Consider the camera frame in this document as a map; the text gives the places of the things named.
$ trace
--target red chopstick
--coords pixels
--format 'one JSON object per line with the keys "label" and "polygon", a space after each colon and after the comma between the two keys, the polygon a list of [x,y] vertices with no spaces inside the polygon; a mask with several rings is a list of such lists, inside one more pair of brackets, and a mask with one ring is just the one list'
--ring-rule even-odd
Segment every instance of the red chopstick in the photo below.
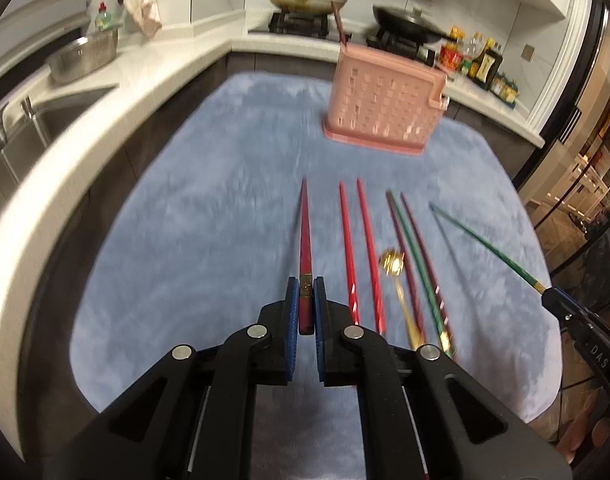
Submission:
{"label": "red chopstick", "polygon": [[345,242],[345,270],[347,271],[347,291],[349,294],[349,309],[355,325],[361,324],[358,314],[358,295],[356,293],[356,273],[354,270],[354,250],[352,249],[352,232],[349,225],[349,214],[347,212],[347,199],[345,197],[345,186],[341,182],[338,185],[341,194],[341,216],[343,219],[343,241]]}
{"label": "red chopstick", "polygon": [[301,187],[301,294],[299,298],[299,333],[314,333],[314,313],[312,305],[311,240],[309,238],[309,203],[307,202],[307,179]]}
{"label": "red chopstick", "polygon": [[405,276],[407,277],[407,286],[409,286],[409,296],[412,300],[412,309],[414,310],[414,317],[416,321],[416,326],[418,326],[418,330],[421,333],[421,337],[423,341],[427,341],[427,337],[425,336],[425,328],[423,323],[423,312],[421,311],[420,301],[418,299],[418,288],[416,288],[416,282],[414,280],[414,273],[412,272],[412,258],[408,258],[407,248],[405,246],[405,239],[403,238],[403,232],[400,230],[399,219],[396,216],[396,211],[394,211],[394,206],[392,205],[393,196],[388,192],[387,195],[387,205],[389,206],[389,212],[391,214],[391,220],[394,222],[394,230],[396,231],[396,237],[399,240],[400,252],[405,254],[405,265],[403,269],[405,270]]}
{"label": "red chopstick", "polygon": [[434,288],[434,296],[436,298],[436,303],[438,304],[438,310],[441,313],[441,318],[443,319],[443,324],[445,325],[445,331],[447,332],[447,336],[451,343],[451,351],[453,352],[452,359],[456,360],[456,354],[454,351],[454,339],[451,333],[451,323],[449,322],[450,318],[447,315],[447,308],[445,306],[445,301],[443,300],[443,295],[441,294],[441,287],[438,285],[438,280],[436,279],[436,273],[434,272],[434,266],[432,265],[432,260],[429,258],[429,252],[425,246],[425,242],[423,238],[421,238],[421,233],[416,225],[414,217],[412,216],[412,211],[407,205],[407,200],[405,199],[405,195],[403,193],[400,194],[400,199],[403,202],[403,208],[407,212],[407,218],[409,218],[409,223],[412,225],[412,229],[414,230],[414,235],[416,237],[416,241],[418,242],[418,247],[421,249],[421,254],[423,254],[423,260],[425,261],[425,266],[427,267],[427,273],[429,274],[429,280],[432,282],[432,287]]}
{"label": "red chopstick", "polygon": [[385,316],[383,313],[383,297],[381,295],[381,282],[379,281],[378,260],[376,259],[376,251],[374,250],[374,237],[371,234],[370,212],[368,211],[363,181],[360,178],[356,179],[356,185],[358,186],[358,198],[361,202],[361,212],[363,213],[363,227],[365,228],[367,257],[370,262],[371,295],[374,301],[374,319],[376,322],[376,330],[379,334],[384,335]]}

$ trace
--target white countertop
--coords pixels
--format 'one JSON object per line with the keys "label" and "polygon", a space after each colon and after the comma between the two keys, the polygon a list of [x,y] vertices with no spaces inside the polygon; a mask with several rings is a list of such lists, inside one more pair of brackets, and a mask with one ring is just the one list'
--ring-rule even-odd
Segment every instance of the white countertop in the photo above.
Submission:
{"label": "white countertop", "polygon": [[[5,123],[34,104],[66,94],[116,86],[80,116],[34,166],[0,217],[0,428],[20,452],[16,384],[22,335],[44,266],[74,208],[105,163],[154,110],[210,64],[231,51],[266,52],[336,62],[339,47],[296,36],[248,34],[255,19],[234,11],[163,29],[157,41],[121,40],[117,58],[71,85],[56,88],[40,70],[10,99]],[[535,146],[543,139],[522,116],[466,80],[445,91]]]}

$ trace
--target blue tablecloth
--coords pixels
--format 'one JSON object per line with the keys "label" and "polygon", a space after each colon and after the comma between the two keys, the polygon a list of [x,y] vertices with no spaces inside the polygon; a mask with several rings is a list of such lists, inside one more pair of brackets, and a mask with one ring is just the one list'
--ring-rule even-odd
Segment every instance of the blue tablecloth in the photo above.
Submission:
{"label": "blue tablecloth", "polygon": [[[143,175],[98,255],[72,334],[72,370],[95,408],[104,409],[176,344],[221,344],[255,322],[264,304],[284,297],[288,276],[298,273],[303,176],[314,275],[325,277],[330,300],[347,303],[339,181],[349,191],[359,306],[369,328],[355,180],[365,183],[378,251],[397,245],[385,190],[404,191],[434,262],[461,366],[524,420],[554,400],[561,374],[556,320],[530,286],[428,207],[440,205],[549,285],[527,214],[485,140],[443,119],[422,156],[340,144],[321,129],[329,92],[330,84],[316,79],[234,76]],[[385,276],[381,283],[387,340],[407,347],[393,283]],[[253,478],[364,474],[355,391],[323,388],[314,340],[301,336],[294,382],[259,388]]]}

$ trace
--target pink basket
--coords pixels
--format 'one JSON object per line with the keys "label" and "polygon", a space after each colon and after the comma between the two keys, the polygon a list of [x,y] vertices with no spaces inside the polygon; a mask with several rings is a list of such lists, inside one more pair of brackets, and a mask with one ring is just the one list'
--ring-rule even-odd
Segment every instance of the pink basket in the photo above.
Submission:
{"label": "pink basket", "polygon": [[323,120],[325,136],[391,152],[423,153],[450,102],[442,96],[445,74],[394,54],[342,43]]}

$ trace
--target wall outlet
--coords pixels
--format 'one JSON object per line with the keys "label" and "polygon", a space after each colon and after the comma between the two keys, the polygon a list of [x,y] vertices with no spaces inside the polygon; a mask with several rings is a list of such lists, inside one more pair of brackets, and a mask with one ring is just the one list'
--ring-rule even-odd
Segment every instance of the wall outlet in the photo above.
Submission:
{"label": "wall outlet", "polygon": [[536,52],[536,49],[533,46],[526,44],[523,49],[523,53],[521,54],[521,57],[523,59],[525,59],[527,62],[532,62],[535,52]]}

